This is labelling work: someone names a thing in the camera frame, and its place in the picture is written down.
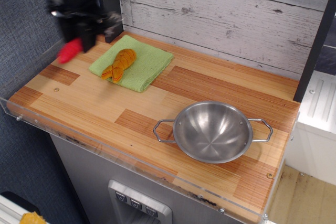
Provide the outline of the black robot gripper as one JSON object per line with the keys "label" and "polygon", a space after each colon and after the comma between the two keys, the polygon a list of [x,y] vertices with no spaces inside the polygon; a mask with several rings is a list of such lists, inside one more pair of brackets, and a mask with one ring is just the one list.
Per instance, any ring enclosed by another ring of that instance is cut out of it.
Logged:
{"label": "black robot gripper", "polygon": [[83,51],[96,44],[96,34],[109,27],[108,15],[100,0],[46,0],[48,11],[56,17],[65,42],[81,39]]}

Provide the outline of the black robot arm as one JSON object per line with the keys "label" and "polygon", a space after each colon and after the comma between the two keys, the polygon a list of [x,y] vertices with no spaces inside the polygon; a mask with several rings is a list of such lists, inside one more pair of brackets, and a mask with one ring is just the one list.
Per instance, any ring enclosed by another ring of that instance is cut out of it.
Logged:
{"label": "black robot arm", "polygon": [[103,34],[111,42],[122,31],[120,0],[46,0],[48,11],[57,18],[65,42],[81,39],[84,52]]}

